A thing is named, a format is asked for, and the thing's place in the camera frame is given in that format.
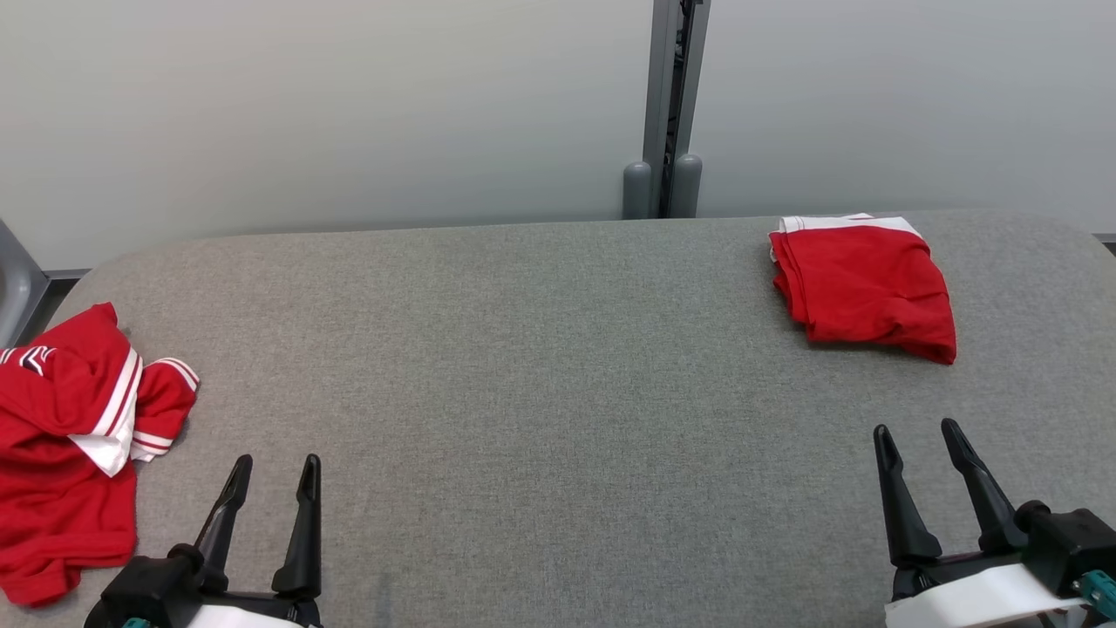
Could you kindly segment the grey metal frame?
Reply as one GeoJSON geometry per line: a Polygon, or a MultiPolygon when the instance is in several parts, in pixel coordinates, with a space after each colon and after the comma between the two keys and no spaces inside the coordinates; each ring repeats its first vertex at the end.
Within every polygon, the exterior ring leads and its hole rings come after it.
{"type": "Polygon", "coordinates": [[[25,335],[48,286],[48,277],[0,220],[0,347],[12,347],[25,335]]]}

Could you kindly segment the red basketball jersey number 23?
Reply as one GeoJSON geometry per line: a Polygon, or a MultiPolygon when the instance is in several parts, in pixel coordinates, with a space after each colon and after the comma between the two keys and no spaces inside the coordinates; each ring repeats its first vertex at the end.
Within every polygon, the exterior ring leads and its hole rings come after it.
{"type": "Polygon", "coordinates": [[[137,544],[136,464],[187,424],[199,374],[145,363],[109,303],[0,351],[0,592],[56,603],[137,544]]]}

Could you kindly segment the red shorts with white hem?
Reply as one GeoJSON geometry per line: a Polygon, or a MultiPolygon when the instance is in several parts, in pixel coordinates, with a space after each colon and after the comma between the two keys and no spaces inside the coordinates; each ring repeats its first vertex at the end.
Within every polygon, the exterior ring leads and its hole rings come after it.
{"type": "Polygon", "coordinates": [[[905,218],[779,218],[769,232],[773,286],[810,342],[882,345],[956,361],[944,274],[905,218]]]}

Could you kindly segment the grey metal wall post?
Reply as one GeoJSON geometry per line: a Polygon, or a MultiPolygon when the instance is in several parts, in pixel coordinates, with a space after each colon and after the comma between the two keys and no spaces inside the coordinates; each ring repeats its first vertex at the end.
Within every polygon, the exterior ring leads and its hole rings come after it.
{"type": "Polygon", "coordinates": [[[670,219],[674,160],[692,131],[712,0],[653,0],[642,160],[653,167],[650,219],[670,219]]]}

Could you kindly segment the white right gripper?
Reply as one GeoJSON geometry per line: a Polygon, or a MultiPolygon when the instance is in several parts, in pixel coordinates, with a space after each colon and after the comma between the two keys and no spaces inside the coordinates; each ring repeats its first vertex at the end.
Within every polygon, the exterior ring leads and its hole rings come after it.
{"type": "MultiPolygon", "coordinates": [[[[941,429],[977,514],[980,550],[1003,554],[1023,549],[1027,537],[1016,525],[1016,510],[971,441],[954,419],[943,419],[941,429]]],[[[874,447],[889,564],[904,568],[936,561],[943,549],[910,495],[903,458],[888,426],[876,426],[874,447]]],[[[1013,564],[989,568],[886,603],[884,613],[886,628],[1041,628],[1043,616],[1058,628],[1068,628],[1081,625],[1088,608],[1083,597],[1058,597],[1024,566],[1013,564]]]]}

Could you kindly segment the grey cylinder bumper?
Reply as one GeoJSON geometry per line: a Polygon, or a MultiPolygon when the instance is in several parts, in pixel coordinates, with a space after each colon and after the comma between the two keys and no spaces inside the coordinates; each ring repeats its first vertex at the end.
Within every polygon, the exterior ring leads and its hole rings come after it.
{"type": "Polygon", "coordinates": [[[650,219],[653,210],[654,170],[645,160],[631,163],[623,171],[622,219],[650,219]]]}
{"type": "Polygon", "coordinates": [[[698,218],[702,172],[703,162],[695,154],[685,154],[674,160],[670,180],[670,218],[698,218]]]}

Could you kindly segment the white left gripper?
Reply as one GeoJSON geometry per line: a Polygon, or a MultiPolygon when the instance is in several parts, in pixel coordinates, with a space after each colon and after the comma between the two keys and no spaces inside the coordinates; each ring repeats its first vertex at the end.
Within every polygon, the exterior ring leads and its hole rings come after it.
{"type": "Polygon", "coordinates": [[[227,559],[235,516],[248,495],[254,458],[241,454],[195,541],[201,607],[185,628],[323,628],[323,460],[307,454],[296,486],[296,520],[275,572],[273,592],[227,591],[227,559]]]}

